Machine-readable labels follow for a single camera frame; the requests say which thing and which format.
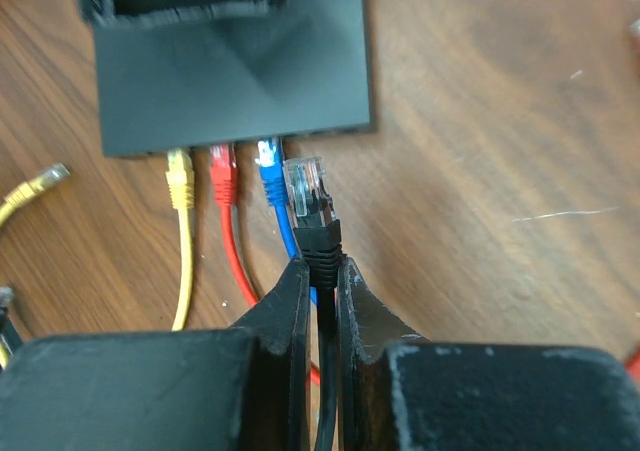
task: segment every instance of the red object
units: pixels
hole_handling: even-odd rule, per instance
[[[253,307],[259,299],[244,272],[244,268],[238,257],[236,242],[233,238],[231,207],[236,203],[238,169],[232,145],[219,144],[211,147],[210,174],[214,199],[220,207],[220,227],[222,228],[222,241],[224,242],[227,260],[231,266],[233,276],[236,278],[238,286],[240,286],[244,299],[249,306]],[[320,372],[313,363],[311,364],[311,380],[317,385],[320,385]]]
[[[640,378],[640,348],[627,361],[625,367],[633,379]]]

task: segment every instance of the blue ethernet cable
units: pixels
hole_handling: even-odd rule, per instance
[[[298,245],[293,236],[291,222],[289,221],[289,195],[287,194],[287,184],[282,172],[283,152],[279,138],[268,138],[258,141],[258,153],[260,164],[260,177],[264,185],[264,193],[267,196],[267,203],[275,209],[280,236],[284,242],[289,259],[298,256]],[[317,304],[316,290],[311,288],[311,301]]]

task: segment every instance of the scratch on table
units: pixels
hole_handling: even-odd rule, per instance
[[[524,221],[533,221],[536,219],[555,218],[556,216],[586,216],[589,214],[600,214],[616,211],[620,209],[620,206],[611,206],[609,208],[596,209],[595,211],[561,211],[559,213],[541,214],[540,216],[529,216],[527,218],[515,218],[512,219],[512,223],[522,223]]]

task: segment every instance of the wood grain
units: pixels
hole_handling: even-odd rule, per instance
[[[374,132],[287,149],[324,157],[344,248],[370,287],[437,340],[622,358],[640,337],[640,61],[627,31],[640,5],[369,0],[368,11]],[[2,190],[53,162],[74,171],[2,233],[0,282],[19,290],[20,330],[169,328],[179,249],[165,162],[102,157],[92,40],[74,0],[0,0],[0,83]],[[286,256],[255,156],[240,147],[239,216],[268,290]],[[207,160],[198,152],[191,328],[246,310]]]

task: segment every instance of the wooden table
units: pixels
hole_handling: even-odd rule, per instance
[[[622,358],[640,338],[640,59],[627,0],[369,0],[375,132],[292,140],[321,155],[344,248],[435,340],[569,343]],[[2,194],[73,177],[2,233],[0,282],[25,337],[168,329],[177,221],[165,159],[105,159],[90,30],[75,0],[0,0]],[[240,146],[242,248],[260,293],[287,258]],[[189,328],[247,309],[198,151]]]

